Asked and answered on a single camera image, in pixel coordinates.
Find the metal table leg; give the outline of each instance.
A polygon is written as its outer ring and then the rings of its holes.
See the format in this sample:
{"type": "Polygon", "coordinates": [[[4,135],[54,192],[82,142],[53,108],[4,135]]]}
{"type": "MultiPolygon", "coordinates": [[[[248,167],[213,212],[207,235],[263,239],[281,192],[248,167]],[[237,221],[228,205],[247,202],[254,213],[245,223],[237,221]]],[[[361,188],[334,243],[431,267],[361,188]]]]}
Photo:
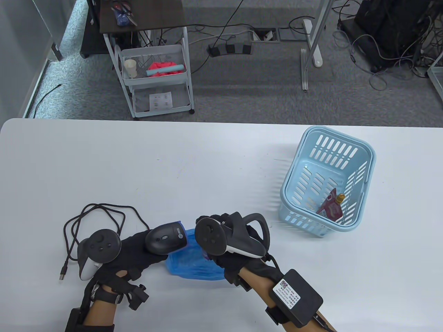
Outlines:
{"type": "Polygon", "coordinates": [[[301,64],[301,77],[302,77],[302,88],[303,91],[308,90],[308,77],[307,77],[307,70],[309,66],[309,61],[311,61],[312,57],[314,56],[314,53],[319,53],[319,50],[317,48],[319,44],[320,34],[322,33],[326,20],[328,18],[328,15],[331,11],[332,4],[334,3],[334,0],[321,0],[320,6],[317,10],[317,15],[315,16],[315,22],[314,27],[311,29],[309,35],[307,36],[308,43],[311,46],[311,49],[309,50],[309,53],[307,54],[306,49],[301,49],[300,52],[300,64],[301,64]]]}
{"type": "Polygon", "coordinates": [[[136,116],[135,116],[135,113],[134,113],[134,109],[132,107],[131,98],[129,98],[128,91],[126,90],[126,85],[124,85],[123,77],[121,76],[121,72],[119,70],[118,54],[116,54],[116,52],[114,51],[114,49],[113,49],[113,47],[111,45],[111,42],[109,40],[108,34],[103,34],[103,37],[105,38],[106,47],[108,48],[109,55],[111,56],[111,60],[112,60],[112,63],[114,65],[115,71],[117,73],[118,80],[120,81],[120,85],[121,85],[121,88],[123,90],[124,97],[126,98],[126,102],[128,103],[129,110],[131,111],[132,117],[135,118],[136,116]]]}
{"type": "Polygon", "coordinates": [[[187,66],[187,72],[188,72],[188,89],[189,89],[189,97],[191,99],[191,110],[195,110],[194,108],[194,93],[192,92],[192,80],[191,80],[191,65],[190,65],[190,58],[189,58],[189,42],[188,42],[188,29],[186,27],[183,27],[183,37],[185,39],[185,62],[187,66]]]}

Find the gray carpet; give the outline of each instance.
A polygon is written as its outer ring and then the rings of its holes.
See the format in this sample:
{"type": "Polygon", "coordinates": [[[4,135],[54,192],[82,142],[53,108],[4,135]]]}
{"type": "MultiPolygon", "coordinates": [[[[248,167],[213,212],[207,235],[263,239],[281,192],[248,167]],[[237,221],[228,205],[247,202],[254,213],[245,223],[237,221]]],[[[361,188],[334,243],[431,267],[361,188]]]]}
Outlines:
{"type": "MultiPolygon", "coordinates": [[[[237,0],[225,1],[223,5],[215,0],[183,0],[183,3],[189,24],[219,25],[226,23],[237,0]]],[[[246,0],[232,23],[285,26],[293,17],[315,15],[313,7],[317,4],[315,1],[246,0]]],[[[79,55],[86,17],[86,2],[78,0],[60,46],[64,59],[49,64],[35,100],[39,101],[58,83],[63,85],[41,103],[36,117],[131,120],[110,57],[94,55],[85,60],[79,55]]],[[[332,33],[337,20],[338,15],[331,13],[319,44],[324,64],[320,69],[313,66],[309,69],[307,93],[301,89],[299,64],[300,48],[307,47],[306,43],[254,44],[250,56],[210,58],[193,74],[194,115],[182,112],[144,120],[443,127],[443,104],[431,82],[402,71],[402,75],[411,79],[401,81],[385,76],[387,89],[374,90],[368,82],[370,75],[356,68],[348,51],[335,45],[332,33]]],[[[213,34],[220,31],[205,29],[213,34]]],[[[200,33],[189,35],[190,41],[205,37],[200,33]]],[[[164,36],[168,43],[179,37],[179,31],[174,30],[164,36]]],[[[208,41],[190,46],[191,68],[197,68],[205,60],[207,45],[208,41]]],[[[361,57],[356,58],[367,68],[361,57]]]]}

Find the dark shelf top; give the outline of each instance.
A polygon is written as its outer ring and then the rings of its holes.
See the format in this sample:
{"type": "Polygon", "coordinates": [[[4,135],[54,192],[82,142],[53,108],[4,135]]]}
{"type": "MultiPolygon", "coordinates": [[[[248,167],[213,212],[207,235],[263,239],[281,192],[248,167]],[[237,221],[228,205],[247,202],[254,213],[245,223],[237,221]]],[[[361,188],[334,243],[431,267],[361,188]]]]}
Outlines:
{"type": "Polygon", "coordinates": [[[112,11],[112,0],[100,0],[102,34],[168,29],[186,26],[181,0],[128,0],[137,26],[119,27],[112,11]]]}

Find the plastic basket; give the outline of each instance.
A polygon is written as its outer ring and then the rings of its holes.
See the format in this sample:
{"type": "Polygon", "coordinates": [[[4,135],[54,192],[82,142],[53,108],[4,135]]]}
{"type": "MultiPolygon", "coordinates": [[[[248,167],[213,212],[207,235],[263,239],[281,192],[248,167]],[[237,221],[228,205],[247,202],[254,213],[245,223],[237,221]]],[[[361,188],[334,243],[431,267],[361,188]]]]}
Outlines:
{"type": "Polygon", "coordinates": [[[362,140],[327,127],[308,128],[281,187],[279,218],[319,237],[352,231],[361,222],[375,159],[362,140]],[[333,188],[346,195],[343,217],[335,222],[315,213],[333,188]]]}

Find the blue container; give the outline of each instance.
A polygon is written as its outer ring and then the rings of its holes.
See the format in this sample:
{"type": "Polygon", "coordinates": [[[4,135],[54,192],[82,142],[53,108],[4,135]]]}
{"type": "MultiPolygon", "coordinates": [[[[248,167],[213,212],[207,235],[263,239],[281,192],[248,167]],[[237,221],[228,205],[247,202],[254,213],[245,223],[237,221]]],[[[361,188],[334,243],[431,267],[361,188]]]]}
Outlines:
{"type": "Polygon", "coordinates": [[[170,254],[166,267],[173,275],[186,279],[223,280],[224,270],[213,261],[204,258],[205,252],[195,241],[194,229],[186,230],[188,245],[186,248],[170,254]]]}
{"type": "Polygon", "coordinates": [[[327,127],[308,128],[280,190],[279,218],[319,237],[352,231],[363,216],[375,159],[366,142],[327,127]],[[333,188],[346,195],[343,217],[335,222],[315,213],[333,188]]]}

